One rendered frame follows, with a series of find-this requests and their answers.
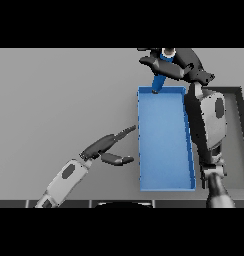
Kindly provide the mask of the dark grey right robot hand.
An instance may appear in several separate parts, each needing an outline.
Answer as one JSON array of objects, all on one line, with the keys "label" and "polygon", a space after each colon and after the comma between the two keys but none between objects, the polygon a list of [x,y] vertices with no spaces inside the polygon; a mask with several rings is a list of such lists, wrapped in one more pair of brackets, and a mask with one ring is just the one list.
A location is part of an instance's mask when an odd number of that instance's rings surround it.
[{"label": "dark grey right robot hand", "polygon": [[148,66],[152,72],[163,71],[166,77],[174,80],[183,80],[188,83],[200,83],[207,86],[215,75],[207,72],[197,54],[191,48],[175,48],[176,54],[172,63],[157,65],[157,54],[162,48],[138,48],[138,51],[149,51],[149,56],[141,57],[139,62]]}]

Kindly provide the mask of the blue bin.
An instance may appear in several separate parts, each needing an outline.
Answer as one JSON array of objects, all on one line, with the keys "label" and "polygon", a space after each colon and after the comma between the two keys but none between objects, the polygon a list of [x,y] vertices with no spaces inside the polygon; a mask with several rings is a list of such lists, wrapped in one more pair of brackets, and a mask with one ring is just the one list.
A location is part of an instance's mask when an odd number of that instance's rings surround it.
[{"label": "blue bin", "polygon": [[153,94],[151,87],[138,87],[141,191],[194,191],[196,188],[185,93],[183,86],[164,86],[158,94]]}]

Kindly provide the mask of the dark grey bin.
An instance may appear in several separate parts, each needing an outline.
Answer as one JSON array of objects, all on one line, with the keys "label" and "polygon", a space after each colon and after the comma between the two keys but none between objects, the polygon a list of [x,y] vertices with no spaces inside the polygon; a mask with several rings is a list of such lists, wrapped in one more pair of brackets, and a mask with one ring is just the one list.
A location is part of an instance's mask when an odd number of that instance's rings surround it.
[{"label": "dark grey bin", "polygon": [[222,155],[227,175],[222,179],[228,189],[244,189],[244,100],[240,87],[204,88],[220,92],[225,98],[227,134]]}]

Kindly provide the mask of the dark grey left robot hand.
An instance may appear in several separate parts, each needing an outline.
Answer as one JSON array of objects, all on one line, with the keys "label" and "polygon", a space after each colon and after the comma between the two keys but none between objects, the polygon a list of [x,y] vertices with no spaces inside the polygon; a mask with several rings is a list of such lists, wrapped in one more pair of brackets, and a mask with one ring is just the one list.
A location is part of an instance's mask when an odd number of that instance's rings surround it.
[{"label": "dark grey left robot hand", "polygon": [[113,165],[113,166],[123,166],[134,161],[134,158],[131,156],[118,156],[111,153],[108,153],[108,150],[111,149],[115,143],[119,140],[126,137],[130,132],[134,131],[136,126],[133,125],[129,128],[126,128],[119,132],[118,134],[106,135],[96,142],[92,143],[86,149],[84,149],[79,156],[84,160],[95,160],[101,158],[104,163]]}]

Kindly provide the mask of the blue pipe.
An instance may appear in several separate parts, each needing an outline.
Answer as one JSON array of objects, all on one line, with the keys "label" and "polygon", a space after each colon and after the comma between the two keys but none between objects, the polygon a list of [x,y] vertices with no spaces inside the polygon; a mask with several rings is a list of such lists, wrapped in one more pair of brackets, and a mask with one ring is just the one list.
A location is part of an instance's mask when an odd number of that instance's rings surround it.
[{"label": "blue pipe", "polygon": [[[174,56],[176,54],[175,48],[162,48],[160,52],[157,54],[157,65],[160,63],[172,63]],[[160,90],[162,89],[165,81],[166,81],[166,75],[163,71],[154,71],[154,78],[152,81],[152,93],[158,94]]]}]

